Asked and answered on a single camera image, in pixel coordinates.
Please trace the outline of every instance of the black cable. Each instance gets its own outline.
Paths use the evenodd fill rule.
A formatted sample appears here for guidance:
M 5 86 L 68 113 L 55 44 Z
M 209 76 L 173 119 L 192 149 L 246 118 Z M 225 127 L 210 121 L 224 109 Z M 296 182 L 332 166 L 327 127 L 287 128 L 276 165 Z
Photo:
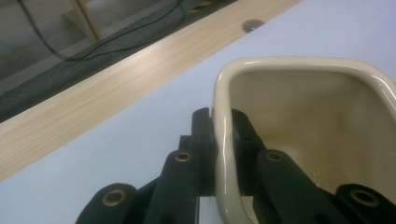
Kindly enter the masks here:
M 46 48 L 47 48 L 52 54 L 54 54 L 55 56 L 57 56 L 59 59 L 61 59 L 61 60 L 64 61 L 64 62 L 84 61 L 84 60 L 89 60 L 89 59 L 96 58 L 96 57 L 99 57 L 99 56 L 103 56 L 103 55 L 106 55 L 106 54 L 109 54 L 109 53 L 114 53 L 114 52 L 119 52 L 119 51 L 123 51 L 123 50 L 127 50 L 127 49 L 134 49 L 134 48 L 138 48 L 138 47 L 145 46 L 145 45 L 147 45 L 147 44 L 149 44 L 149 43 L 155 42 L 155 41 L 157 41 L 157 40 L 163 38 L 164 36 L 167 36 L 167 35 L 171 34 L 172 32 L 174 32 L 174 31 L 180 26 L 180 24 L 184 21 L 184 19 L 185 19 L 184 8 L 183 8 L 183 6 L 181 5 L 181 1 L 182 1 L 182 0 L 177 0 L 177 3 L 176 3 L 169 11 L 167 11 L 165 14 L 163 14 L 160 18 L 158 18 L 158 19 L 156 19 L 156 20 L 153 20 L 153 21 L 150 21 L 150 22 L 148 22 L 148 23 L 146 23 L 146 24 L 144 24 L 144 25 L 138 26 L 138 27 L 136 27 L 136 28 L 134 28 L 134 29 L 132 29 L 132 30 L 129 30 L 129 31 L 125 32 L 125 33 L 122 33 L 122 34 L 120 34 L 120 35 L 116 35 L 116 36 L 114 36 L 114 37 L 108 39 L 107 41 L 102 42 L 101 44 L 97 45 L 95 48 L 93 48 L 92 50 L 90 50 L 90 51 L 87 52 L 86 54 L 82 55 L 81 57 L 72 58 L 72 57 L 67 57 L 67 56 L 65 56 L 65 55 L 62 55 L 61 53 L 59 53 L 58 51 L 56 51 L 56 50 L 47 42 L 46 38 L 45 38 L 45 37 L 41 34 L 41 32 L 38 30 L 37 25 L 36 25 L 36 23 L 35 23 L 35 20 L 34 20 L 32 14 L 30 13 L 29 9 L 27 8 L 27 6 L 24 4 L 23 0 L 17 0 L 17 1 L 18 1 L 18 3 L 20 4 L 21 9 L 22 9 L 24 15 L 26 16 L 27 20 L 28 20 L 29 23 L 31 24 L 33 30 L 35 31 L 35 33 L 37 34 L 37 36 L 38 36 L 38 38 L 41 40 L 41 42 L 46 46 Z M 96 55 L 93 55 L 93 56 L 91 56 L 91 57 L 88 57 L 88 56 L 89 56 L 90 54 L 92 54 L 94 51 L 96 51 L 97 49 L 99 49 L 99 48 L 102 47 L 103 45 L 109 43 L 110 41 L 113 41 L 113 40 L 116 39 L 116 38 L 119 38 L 119 37 L 121 37 L 121 36 L 123 36 L 123 35 L 127 35 L 127 34 L 133 32 L 133 31 L 136 31 L 136 30 L 138 30 L 138 29 L 144 28 L 144 27 L 149 26 L 149 25 L 151 25 L 151 24 L 153 24 L 153 23 L 155 23 L 155 22 L 157 22 L 157 21 L 162 20 L 164 17 L 166 17 L 167 15 L 169 15 L 170 13 L 172 13 L 172 12 L 173 12 L 174 10 L 176 10 L 178 7 L 181 7 L 181 9 L 182 9 L 182 17 L 181 17 L 181 19 L 178 21 L 177 26 L 176 26 L 175 28 L 173 28 L 172 30 L 170 30 L 170 31 L 169 31 L 168 33 L 166 33 L 165 35 L 162 35 L 162 36 L 160 36 L 160 37 L 158 37 L 158 38 L 154 38 L 154 39 L 152 39 L 152 40 L 150 40 L 150 41 L 146 41 L 146 42 L 140 43 L 140 44 L 138 44 L 138 45 L 131 46 L 131 47 L 129 47 L 129 48 L 115 49 L 115 50 L 111 50 L 111 51 L 108 51 L 108 52 L 104 52 L 104 53 L 100 53 L 100 54 L 96 54 Z

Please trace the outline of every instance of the floor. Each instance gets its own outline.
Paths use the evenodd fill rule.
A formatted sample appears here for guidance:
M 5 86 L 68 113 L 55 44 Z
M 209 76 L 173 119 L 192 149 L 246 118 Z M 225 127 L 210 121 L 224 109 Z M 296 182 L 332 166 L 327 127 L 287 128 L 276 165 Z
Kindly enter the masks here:
M 64 15 L 38 25 L 56 51 L 76 58 L 93 50 L 90 60 L 63 62 L 45 48 L 33 29 L 2 38 L 0 122 L 233 1 L 209 1 L 209 7 L 191 13 L 203 0 L 181 0 L 178 5 L 176 0 L 94 0 L 88 8 L 104 37 L 99 42 L 90 40 Z

